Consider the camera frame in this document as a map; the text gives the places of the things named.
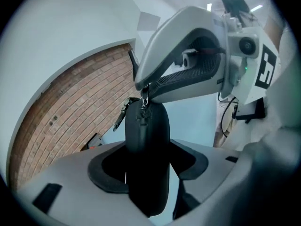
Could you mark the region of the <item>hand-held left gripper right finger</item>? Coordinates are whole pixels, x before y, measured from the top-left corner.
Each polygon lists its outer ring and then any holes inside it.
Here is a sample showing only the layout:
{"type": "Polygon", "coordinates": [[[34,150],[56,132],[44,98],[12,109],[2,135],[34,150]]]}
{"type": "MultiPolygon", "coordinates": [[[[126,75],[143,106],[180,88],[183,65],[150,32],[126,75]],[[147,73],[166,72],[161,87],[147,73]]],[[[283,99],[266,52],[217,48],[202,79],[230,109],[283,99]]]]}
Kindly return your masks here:
{"type": "Polygon", "coordinates": [[[173,220],[210,197],[228,176],[240,152],[170,140],[170,163],[179,178],[173,220]]]}

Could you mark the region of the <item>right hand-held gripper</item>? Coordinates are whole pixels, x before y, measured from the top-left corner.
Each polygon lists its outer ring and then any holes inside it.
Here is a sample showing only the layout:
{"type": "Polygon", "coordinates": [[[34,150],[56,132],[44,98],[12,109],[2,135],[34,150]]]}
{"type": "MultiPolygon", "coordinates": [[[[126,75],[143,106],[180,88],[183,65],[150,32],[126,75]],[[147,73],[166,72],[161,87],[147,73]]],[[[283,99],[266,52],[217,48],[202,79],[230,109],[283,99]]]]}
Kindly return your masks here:
{"type": "Polygon", "coordinates": [[[167,103],[221,91],[246,105],[266,94],[279,61],[278,51],[260,26],[243,28],[224,16],[226,55],[201,56],[198,65],[150,84],[150,101],[167,103]]]}

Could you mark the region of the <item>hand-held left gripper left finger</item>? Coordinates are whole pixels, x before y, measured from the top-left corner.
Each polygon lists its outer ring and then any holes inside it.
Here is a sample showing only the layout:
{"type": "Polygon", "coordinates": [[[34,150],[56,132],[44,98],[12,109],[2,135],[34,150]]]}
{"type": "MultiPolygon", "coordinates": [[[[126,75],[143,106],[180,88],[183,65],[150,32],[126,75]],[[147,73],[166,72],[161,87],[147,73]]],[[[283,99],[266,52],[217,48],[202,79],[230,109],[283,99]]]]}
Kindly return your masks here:
{"type": "Polygon", "coordinates": [[[14,196],[30,216],[47,226],[151,226],[151,221],[126,194],[111,194],[94,185],[87,174],[89,162],[121,142],[73,153],[58,159],[27,181],[14,196]],[[48,214],[33,201],[48,183],[62,186],[48,214]]]}

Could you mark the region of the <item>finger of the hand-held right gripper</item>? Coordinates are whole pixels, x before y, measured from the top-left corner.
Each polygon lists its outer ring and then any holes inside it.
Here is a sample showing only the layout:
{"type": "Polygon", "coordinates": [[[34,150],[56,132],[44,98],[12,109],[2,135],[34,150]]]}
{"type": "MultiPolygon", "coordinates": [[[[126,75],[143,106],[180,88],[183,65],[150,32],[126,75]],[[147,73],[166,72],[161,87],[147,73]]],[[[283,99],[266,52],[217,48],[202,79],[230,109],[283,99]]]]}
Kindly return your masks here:
{"type": "Polygon", "coordinates": [[[166,20],[151,36],[135,78],[137,90],[157,81],[193,42],[206,37],[213,47],[226,49],[226,28],[221,17],[204,8],[187,6],[166,20]]]}

